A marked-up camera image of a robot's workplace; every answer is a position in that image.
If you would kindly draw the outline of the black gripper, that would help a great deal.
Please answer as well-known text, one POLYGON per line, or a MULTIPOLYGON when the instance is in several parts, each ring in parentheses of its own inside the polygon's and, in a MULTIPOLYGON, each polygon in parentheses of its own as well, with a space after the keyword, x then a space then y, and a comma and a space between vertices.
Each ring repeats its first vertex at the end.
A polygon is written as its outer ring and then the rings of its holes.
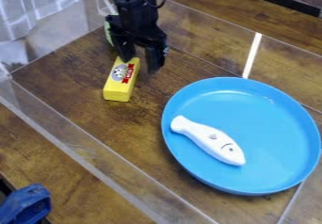
POLYGON ((105 17, 111 42, 123 62, 135 56, 135 44, 144 48, 147 71, 156 73, 168 54, 165 34, 157 26, 165 0, 112 0, 116 14, 105 17))

